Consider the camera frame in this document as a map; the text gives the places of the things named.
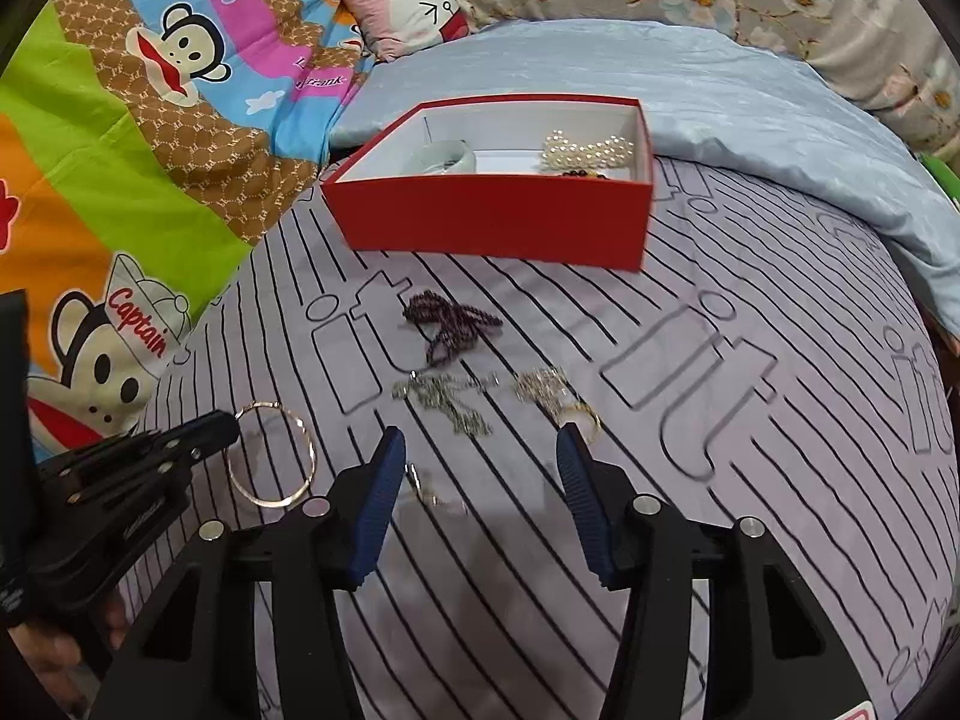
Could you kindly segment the left hand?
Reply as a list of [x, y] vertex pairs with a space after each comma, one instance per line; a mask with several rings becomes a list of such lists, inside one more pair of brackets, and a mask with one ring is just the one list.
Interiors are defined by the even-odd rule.
[[[104, 600], [101, 613], [109, 647], [117, 652], [130, 629], [125, 601], [117, 590]], [[70, 717], [82, 717], [88, 699], [73, 681], [73, 672], [83, 661], [82, 647], [76, 640], [39, 622], [25, 622], [8, 633], [57, 706]]]

